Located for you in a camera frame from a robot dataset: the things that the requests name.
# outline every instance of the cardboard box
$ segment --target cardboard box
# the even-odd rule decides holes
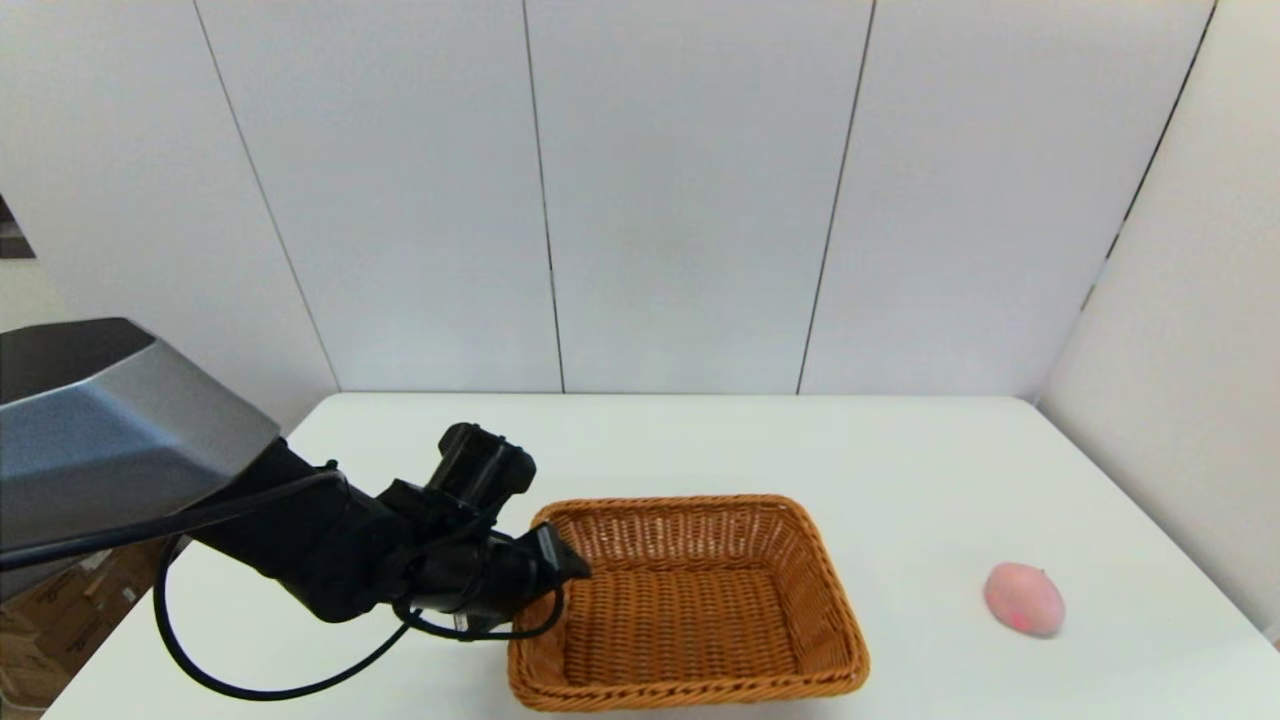
[[[90,583],[84,597],[97,610],[100,618],[111,625],[118,625],[146,589],[132,574],[108,571]]]
[[[61,670],[38,671],[0,667],[0,687],[13,705],[24,707],[49,707],[72,676]]]
[[[113,629],[114,625],[81,597],[44,633],[0,634],[0,665],[6,670],[49,673],[56,669],[74,675]]]
[[[83,601],[88,575],[70,568],[0,606],[0,632],[40,632],[54,623],[77,601]]]

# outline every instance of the white wall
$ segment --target white wall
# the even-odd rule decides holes
[[[559,392],[521,4],[198,6],[343,389]]]
[[[530,0],[564,386],[795,392],[868,0]]]
[[[801,391],[1034,397],[1211,4],[879,3]]]
[[[40,260],[0,260],[0,333],[74,319]]]
[[[337,389],[188,1],[0,3],[0,192],[82,316],[285,427]]]
[[[0,190],[285,425],[562,368],[1032,396],[1210,1],[4,3]]]
[[[1280,630],[1280,3],[1219,4],[1042,407]]]

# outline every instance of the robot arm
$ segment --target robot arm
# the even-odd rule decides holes
[[[330,623],[392,603],[484,633],[590,575],[548,524],[520,538],[493,532],[532,482],[529,454],[467,423],[439,448],[425,487],[394,480],[370,497],[335,462],[298,457],[269,418],[128,320],[0,334],[0,597],[76,561],[29,565],[51,541],[225,506],[319,471],[321,482],[189,534]]]

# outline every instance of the pink fruit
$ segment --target pink fruit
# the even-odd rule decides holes
[[[1027,635],[1052,635],[1066,618],[1061,593],[1039,568],[1001,562],[982,593],[997,620]]]

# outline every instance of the gray metal housing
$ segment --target gray metal housing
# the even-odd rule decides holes
[[[123,337],[129,342],[116,342]],[[0,382],[4,548],[180,510],[232,482],[280,433],[119,318],[0,334],[0,379],[13,378]],[[0,574],[0,600],[73,562]]]

